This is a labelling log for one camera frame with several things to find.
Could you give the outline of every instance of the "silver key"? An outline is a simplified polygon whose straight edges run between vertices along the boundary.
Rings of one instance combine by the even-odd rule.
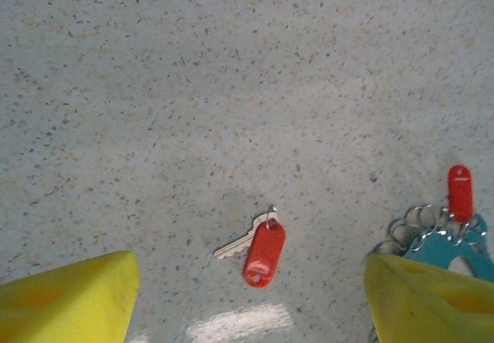
[[[246,248],[247,246],[250,246],[250,244],[252,244],[252,239],[254,239],[255,231],[257,230],[259,225],[266,222],[268,218],[274,219],[275,221],[279,222],[278,215],[275,212],[267,212],[258,217],[255,217],[254,220],[252,221],[252,228],[247,233],[247,235],[241,237],[240,239],[228,245],[223,246],[222,248],[219,248],[213,253],[213,257],[222,260],[223,258],[227,256],[232,256],[233,254],[239,252],[240,250]]]

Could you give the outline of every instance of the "yellow plastic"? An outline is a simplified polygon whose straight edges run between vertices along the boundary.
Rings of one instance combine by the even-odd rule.
[[[364,286],[380,343],[494,342],[492,283],[374,254]]]
[[[138,290],[132,252],[0,285],[0,342],[123,343]]]

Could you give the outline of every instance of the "red key tag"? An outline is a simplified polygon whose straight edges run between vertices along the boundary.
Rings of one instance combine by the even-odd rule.
[[[251,287],[265,287],[275,276],[285,243],[285,229],[274,219],[261,223],[255,231],[244,266],[244,279]]]
[[[472,174],[463,165],[455,165],[448,174],[449,211],[456,222],[466,223],[472,219],[473,182]]]

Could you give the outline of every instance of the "floor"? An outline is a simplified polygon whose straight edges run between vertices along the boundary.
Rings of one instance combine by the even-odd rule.
[[[455,163],[494,226],[494,0],[0,2],[0,282],[133,250],[127,342],[366,341],[365,254]],[[270,204],[255,289],[212,252]]]

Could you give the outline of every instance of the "speckled floor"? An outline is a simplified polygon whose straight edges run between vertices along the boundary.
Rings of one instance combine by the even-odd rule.
[[[127,341],[365,341],[364,256],[454,163],[494,226],[494,0],[0,2],[0,281],[133,250]],[[256,290],[211,253],[271,203]]]

